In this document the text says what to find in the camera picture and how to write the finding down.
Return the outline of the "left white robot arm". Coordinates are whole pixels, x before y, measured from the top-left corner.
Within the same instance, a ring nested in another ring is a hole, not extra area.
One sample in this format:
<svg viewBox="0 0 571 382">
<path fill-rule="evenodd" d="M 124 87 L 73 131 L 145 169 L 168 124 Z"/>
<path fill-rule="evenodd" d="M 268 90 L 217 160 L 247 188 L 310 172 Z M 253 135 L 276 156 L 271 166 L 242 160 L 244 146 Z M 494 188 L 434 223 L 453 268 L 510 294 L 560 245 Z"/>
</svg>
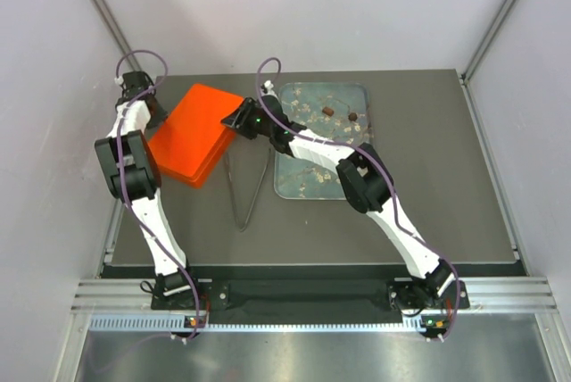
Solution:
<svg viewBox="0 0 571 382">
<path fill-rule="evenodd" d="M 109 134 L 95 141 L 95 153 L 112 196 L 121 201 L 139 226 L 151 252 L 155 310 L 200 311 L 202 286 L 193 280 L 161 203 L 161 174 L 145 131 L 166 118 L 154 96 L 122 97 Z"/>
</svg>

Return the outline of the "brown square chocolate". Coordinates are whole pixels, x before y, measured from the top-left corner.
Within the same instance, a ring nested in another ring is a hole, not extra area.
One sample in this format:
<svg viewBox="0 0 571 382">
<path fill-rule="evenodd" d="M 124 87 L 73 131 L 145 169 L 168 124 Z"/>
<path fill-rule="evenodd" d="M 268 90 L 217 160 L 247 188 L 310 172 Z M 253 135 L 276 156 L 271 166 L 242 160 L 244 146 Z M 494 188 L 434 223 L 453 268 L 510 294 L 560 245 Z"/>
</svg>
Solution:
<svg viewBox="0 0 571 382">
<path fill-rule="evenodd" d="M 327 117 L 332 117 L 334 115 L 334 110 L 330 107 L 323 107 L 322 113 L 325 114 Z"/>
</svg>

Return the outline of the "orange box lid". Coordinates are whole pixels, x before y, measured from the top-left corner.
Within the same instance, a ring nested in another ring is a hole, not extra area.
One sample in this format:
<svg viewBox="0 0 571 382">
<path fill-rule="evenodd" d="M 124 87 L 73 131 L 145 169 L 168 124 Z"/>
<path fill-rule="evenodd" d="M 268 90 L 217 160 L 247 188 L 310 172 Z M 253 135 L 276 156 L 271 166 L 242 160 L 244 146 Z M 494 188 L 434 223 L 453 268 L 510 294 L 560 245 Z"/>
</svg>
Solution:
<svg viewBox="0 0 571 382">
<path fill-rule="evenodd" d="M 194 84 L 151 137 L 151 153 L 151 140 L 154 137 L 169 138 L 181 135 L 216 141 L 223 132 L 234 132 L 223 126 L 221 121 L 236 110 L 243 100 L 239 95 Z"/>
</svg>

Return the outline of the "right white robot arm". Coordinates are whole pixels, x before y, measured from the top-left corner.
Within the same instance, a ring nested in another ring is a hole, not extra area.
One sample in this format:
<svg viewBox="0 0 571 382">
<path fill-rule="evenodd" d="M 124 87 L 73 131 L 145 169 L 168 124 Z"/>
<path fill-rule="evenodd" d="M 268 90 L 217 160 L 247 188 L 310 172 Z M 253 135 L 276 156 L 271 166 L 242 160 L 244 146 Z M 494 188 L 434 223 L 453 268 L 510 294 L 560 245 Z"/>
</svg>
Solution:
<svg viewBox="0 0 571 382">
<path fill-rule="evenodd" d="M 417 295 L 418 304 L 413 307 L 425 310 L 445 304 L 449 288 L 454 286 L 455 297 L 451 299 L 448 315 L 450 319 L 456 316 L 461 298 L 458 272 L 405 217 L 393 178 L 373 146 L 350 145 L 322 137 L 289 120 L 280 102 L 270 95 L 258 100 L 244 99 L 221 124 L 250 140 L 264 136 L 278 153 L 334 172 L 347 203 L 356 212 L 370 217 L 400 253 Z"/>
</svg>

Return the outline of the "metal tongs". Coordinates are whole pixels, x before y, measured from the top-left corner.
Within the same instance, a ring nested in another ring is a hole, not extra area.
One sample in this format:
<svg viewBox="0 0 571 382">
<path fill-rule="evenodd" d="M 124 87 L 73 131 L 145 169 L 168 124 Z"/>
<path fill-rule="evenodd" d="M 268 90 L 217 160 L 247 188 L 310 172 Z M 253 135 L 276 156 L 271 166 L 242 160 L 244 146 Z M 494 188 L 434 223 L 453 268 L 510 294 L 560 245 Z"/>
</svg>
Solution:
<svg viewBox="0 0 571 382">
<path fill-rule="evenodd" d="M 222 156 L 231 215 L 238 233 L 244 233 L 250 225 L 272 155 L 267 149 L 255 158 L 253 172 L 247 172 L 243 163 L 236 163 L 232 153 L 225 152 Z"/>
</svg>

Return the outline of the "orange chocolate box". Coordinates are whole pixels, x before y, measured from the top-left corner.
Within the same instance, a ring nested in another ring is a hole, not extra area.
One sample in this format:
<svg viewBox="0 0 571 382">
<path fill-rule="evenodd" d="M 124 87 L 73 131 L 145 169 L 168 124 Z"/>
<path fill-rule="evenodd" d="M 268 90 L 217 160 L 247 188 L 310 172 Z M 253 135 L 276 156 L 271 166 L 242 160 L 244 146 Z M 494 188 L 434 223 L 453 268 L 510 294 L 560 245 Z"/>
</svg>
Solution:
<svg viewBox="0 0 571 382">
<path fill-rule="evenodd" d="M 151 149 L 161 174 L 190 187 L 200 188 L 235 137 L 234 132 L 223 132 L 216 141 L 181 135 L 169 138 L 154 137 L 151 140 Z"/>
</svg>

